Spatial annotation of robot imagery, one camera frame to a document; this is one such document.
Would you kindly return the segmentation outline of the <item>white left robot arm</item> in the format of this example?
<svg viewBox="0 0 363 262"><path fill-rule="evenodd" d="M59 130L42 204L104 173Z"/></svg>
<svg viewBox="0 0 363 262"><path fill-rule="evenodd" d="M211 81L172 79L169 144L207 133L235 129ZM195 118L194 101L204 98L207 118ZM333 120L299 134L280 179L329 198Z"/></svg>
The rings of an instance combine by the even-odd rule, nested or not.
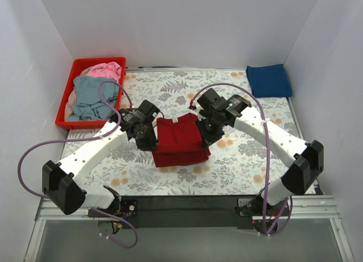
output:
<svg viewBox="0 0 363 262"><path fill-rule="evenodd" d="M135 140L141 151L154 151L158 140L153 121L159 113L147 100L138 108L115 112L78 150L58 163L49 160L43 165L43 193L66 215L80 208L97 208L107 216L116 216L121 209L121 196L107 185L97 188L83 182L104 158L130 140Z"/></svg>

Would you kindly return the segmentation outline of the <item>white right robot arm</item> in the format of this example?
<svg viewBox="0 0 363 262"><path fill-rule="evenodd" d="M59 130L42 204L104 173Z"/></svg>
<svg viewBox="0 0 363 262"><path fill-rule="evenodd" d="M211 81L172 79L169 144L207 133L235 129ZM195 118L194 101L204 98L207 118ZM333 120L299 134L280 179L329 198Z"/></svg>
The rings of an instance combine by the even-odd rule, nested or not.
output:
<svg viewBox="0 0 363 262"><path fill-rule="evenodd" d="M191 100L189 108L197 113L195 123L203 147L219 141L224 135L223 128L230 126L265 146L287 167L282 177L269 183L248 203L237 207L237 212L272 214L277 204L286 198L304 195L324 169L324 147L319 141L308 143L284 131L240 95L225 99L209 88L197 100Z"/></svg>

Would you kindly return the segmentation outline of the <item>red t shirt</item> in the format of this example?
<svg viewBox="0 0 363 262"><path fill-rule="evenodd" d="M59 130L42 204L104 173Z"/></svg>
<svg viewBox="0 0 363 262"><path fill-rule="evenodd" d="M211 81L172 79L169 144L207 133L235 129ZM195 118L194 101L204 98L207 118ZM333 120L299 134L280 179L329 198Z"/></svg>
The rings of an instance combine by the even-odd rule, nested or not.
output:
<svg viewBox="0 0 363 262"><path fill-rule="evenodd" d="M209 159L210 151L202 146L196 120L192 113L175 119L157 119L158 144L153 151L156 167L189 166Z"/></svg>

